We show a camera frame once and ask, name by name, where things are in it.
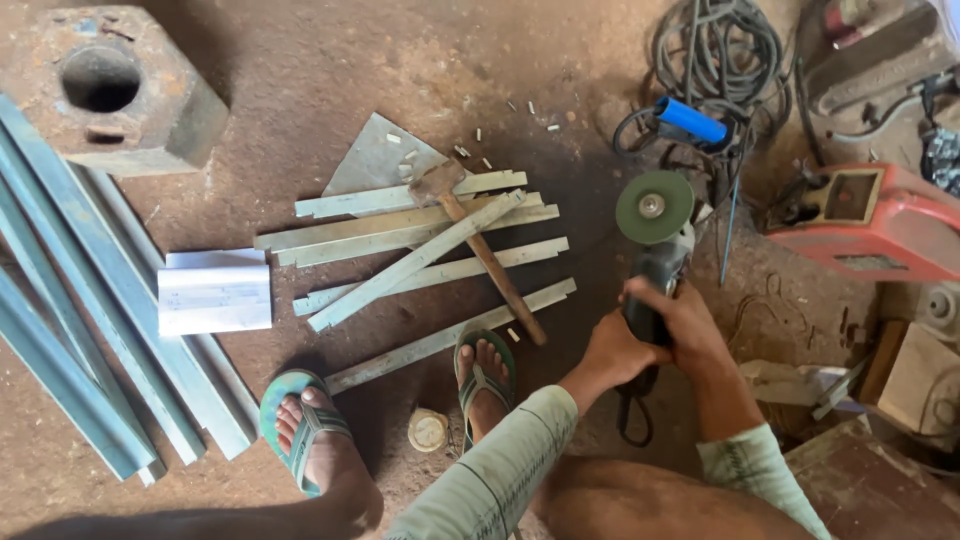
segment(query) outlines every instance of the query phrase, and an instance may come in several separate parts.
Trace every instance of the flip-flop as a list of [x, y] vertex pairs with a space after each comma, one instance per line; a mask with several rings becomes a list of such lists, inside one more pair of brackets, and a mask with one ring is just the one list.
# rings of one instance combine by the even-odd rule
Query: flip-flop
[[[294, 369], [281, 374], [267, 386], [267, 391], [263, 393], [263, 400], [260, 401], [260, 432], [263, 438], [267, 439], [270, 448], [274, 449], [274, 454], [279, 456], [283, 464], [287, 466], [297, 480], [297, 487], [308, 497], [319, 497], [322, 495], [317, 484], [308, 480], [303, 473], [306, 471], [306, 458], [313, 445], [313, 439], [320, 431], [336, 431], [347, 437], [353, 438], [347, 421], [335, 410], [324, 410], [307, 405], [300, 399], [300, 393], [307, 386], [312, 386], [323, 392], [330, 399], [330, 391], [326, 388], [324, 380], [306, 370]], [[297, 426], [294, 433], [294, 439], [290, 445], [290, 455], [284, 454], [280, 445], [276, 442], [278, 435], [276, 431], [276, 409], [280, 407], [280, 402], [287, 396], [294, 396], [300, 400], [300, 406], [303, 408], [303, 419]]]
[[465, 380], [463, 386], [460, 387], [460, 392], [458, 394], [458, 397], [460, 398], [460, 408], [464, 411], [465, 434], [464, 447], [461, 454], [473, 448], [473, 428], [470, 425], [467, 411], [470, 410], [470, 406], [473, 405], [473, 399], [476, 398], [477, 393], [479, 393], [480, 390], [484, 388], [490, 390], [493, 395], [496, 396], [496, 398], [500, 400], [505, 407], [507, 407], [508, 412], [514, 409], [514, 394], [516, 393], [516, 367], [514, 366], [514, 356], [510, 353], [510, 348], [507, 347], [507, 343], [501, 339], [499, 335], [489, 330], [468, 331], [461, 335], [460, 339], [457, 340], [457, 347], [453, 350], [453, 371], [457, 374], [457, 379], [459, 379], [460, 362], [457, 361], [457, 356], [460, 355], [460, 349], [463, 348], [464, 345], [469, 345], [473, 348], [473, 357], [475, 362], [477, 350], [476, 344], [480, 339], [486, 339], [492, 343], [496, 351], [500, 353], [503, 365], [507, 366], [507, 372], [509, 373], [510, 378], [510, 387], [504, 388], [503, 385], [500, 384], [494, 377], [485, 372], [479, 364], [473, 364], [473, 369], [467, 374], [467, 380]]

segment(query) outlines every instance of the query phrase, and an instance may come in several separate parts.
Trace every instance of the light green sleeve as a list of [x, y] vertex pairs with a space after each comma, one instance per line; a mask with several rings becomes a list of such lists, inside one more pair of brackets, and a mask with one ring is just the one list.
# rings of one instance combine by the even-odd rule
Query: light green sleeve
[[756, 495], [804, 526], [817, 540], [830, 540], [824, 522], [787, 468], [770, 426], [764, 424], [727, 440], [701, 443], [697, 450], [708, 483]]
[[577, 427], [560, 386], [541, 388], [507, 415], [406, 510], [387, 540], [506, 540]]

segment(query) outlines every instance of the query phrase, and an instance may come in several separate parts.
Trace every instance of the blue handle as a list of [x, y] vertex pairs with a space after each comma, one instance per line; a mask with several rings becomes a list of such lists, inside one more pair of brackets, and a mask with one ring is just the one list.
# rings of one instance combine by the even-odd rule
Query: blue handle
[[670, 97], [657, 100], [654, 116], [709, 143], [720, 142], [727, 136], [727, 126]]

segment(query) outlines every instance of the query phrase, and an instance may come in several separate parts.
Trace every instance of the green grinding disc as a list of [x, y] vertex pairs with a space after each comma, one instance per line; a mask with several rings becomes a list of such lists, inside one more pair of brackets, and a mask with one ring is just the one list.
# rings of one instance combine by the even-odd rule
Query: green grinding disc
[[[641, 201], [651, 205], [646, 216], [640, 211]], [[690, 220], [693, 203], [693, 188], [684, 175], [673, 171], [645, 173], [634, 178], [620, 194], [616, 225], [634, 242], [658, 244], [678, 233]]]

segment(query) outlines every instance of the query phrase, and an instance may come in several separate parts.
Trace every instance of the red welding machine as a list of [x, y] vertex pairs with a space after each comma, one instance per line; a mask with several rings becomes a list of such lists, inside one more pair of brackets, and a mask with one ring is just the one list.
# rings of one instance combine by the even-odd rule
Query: red welding machine
[[960, 281], [960, 200], [898, 165], [828, 167], [778, 200], [766, 236], [841, 274]]

